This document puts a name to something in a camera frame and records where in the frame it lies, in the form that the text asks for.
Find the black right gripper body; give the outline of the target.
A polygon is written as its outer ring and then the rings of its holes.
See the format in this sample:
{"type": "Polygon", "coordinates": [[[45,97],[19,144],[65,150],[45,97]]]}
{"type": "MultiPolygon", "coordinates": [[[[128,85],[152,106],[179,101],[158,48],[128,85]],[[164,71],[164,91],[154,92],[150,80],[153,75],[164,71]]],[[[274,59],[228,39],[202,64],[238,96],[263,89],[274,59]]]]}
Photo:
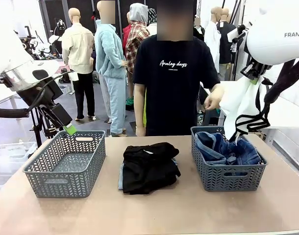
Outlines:
{"type": "Polygon", "coordinates": [[[264,75],[267,70],[272,66],[265,65],[257,62],[256,60],[250,60],[247,65],[241,70],[241,74],[250,80],[255,80],[264,75]]]}

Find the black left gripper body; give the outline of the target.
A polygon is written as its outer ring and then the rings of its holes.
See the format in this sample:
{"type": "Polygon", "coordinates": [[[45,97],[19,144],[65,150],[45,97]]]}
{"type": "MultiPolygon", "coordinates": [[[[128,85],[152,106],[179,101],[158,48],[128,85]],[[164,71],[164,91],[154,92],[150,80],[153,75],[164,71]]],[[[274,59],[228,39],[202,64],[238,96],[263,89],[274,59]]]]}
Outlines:
{"type": "Polygon", "coordinates": [[[29,108],[34,108],[39,105],[53,106],[53,101],[60,97],[63,92],[53,78],[46,78],[31,88],[18,91],[17,94],[29,108]]]}

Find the person's left hand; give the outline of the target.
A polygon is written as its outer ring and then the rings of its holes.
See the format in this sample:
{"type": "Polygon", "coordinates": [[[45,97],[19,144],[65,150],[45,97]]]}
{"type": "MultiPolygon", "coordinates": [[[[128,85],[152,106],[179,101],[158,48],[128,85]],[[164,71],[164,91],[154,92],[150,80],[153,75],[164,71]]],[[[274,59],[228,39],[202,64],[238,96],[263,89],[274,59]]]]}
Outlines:
{"type": "Polygon", "coordinates": [[[204,101],[205,110],[214,110],[219,108],[219,103],[224,95],[223,90],[214,90],[204,101]]]}

